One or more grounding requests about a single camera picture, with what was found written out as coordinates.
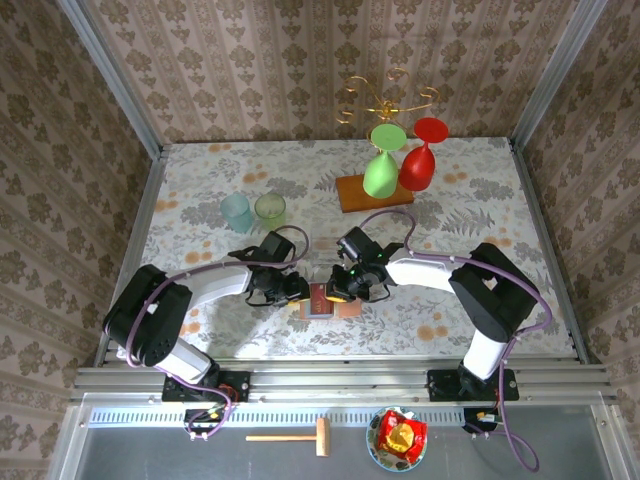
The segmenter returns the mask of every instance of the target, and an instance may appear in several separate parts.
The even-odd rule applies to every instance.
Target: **floral tablecloth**
[[[417,141],[394,156],[401,163]],[[515,352],[574,356],[534,224],[507,142],[503,138],[449,139],[433,146],[431,186],[403,207],[418,221],[415,250],[468,254],[480,242],[498,245],[538,286],[555,320],[518,344]],[[338,261],[334,243],[371,212],[343,214],[335,178],[364,172],[375,150],[366,140],[174,145],[149,229],[142,263],[164,270],[216,261],[228,251],[260,243],[256,221],[247,234],[230,230],[219,211],[233,192],[252,205],[275,191],[287,202],[287,223],[304,228],[312,251],[299,270],[324,281]],[[382,216],[366,232],[382,246],[401,241],[409,227],[401,215]],[[290,237],[300,248],[301,236]],[[541,320],[536,307],[527,323]],[[240,296],[189,312],[182,335],[212,356],[236,358],[408,355],[460,357],[474,327],[450,293],[401,287],[342,320],[301,320],[299,309],[258,309]]]

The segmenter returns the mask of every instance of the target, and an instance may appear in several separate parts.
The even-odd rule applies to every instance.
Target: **metal grate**
[[[332,426],[366,427],[379,408],[267,408],[245,406],[233,412],[227,427],[304,427],[313,426],[320,417],[327,417]],[[432,426],[464,425],[461,407],[415,408],[421,422]],[[95,408],[90,428],[115,427],[182,427],[183,406],[149,406],[132,408]]]

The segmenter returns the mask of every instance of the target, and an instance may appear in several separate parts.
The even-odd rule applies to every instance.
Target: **blue cup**
[[[247,233],[253,225],[249,200],[240,193],[234,193],[222,200],[220,212],[234,232]]]

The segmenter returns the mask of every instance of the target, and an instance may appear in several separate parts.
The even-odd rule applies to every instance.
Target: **damask wallpaper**
[[[361,138],[334,108],[384,97],[385,72],[431,85],[452,136],[509,136],[576,0],[88,0],[119,68],[164,143]],[[419,118],[401,119],[411,125]]]
[[[0,2],[0,58],[0,479],[40,479],[149,159],[55,2]]]
[[[640,2],[608,2],[525,154],[640,453]]]

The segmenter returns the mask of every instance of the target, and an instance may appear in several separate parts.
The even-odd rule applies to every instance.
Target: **orange wooden base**
[[[336,187],[343,213],[361,212],[376,208],[395,207],[413,203],[413,192],[398,183],[396,191],[388,198],[373,198],[362,188],[364,175],[336,178]]]

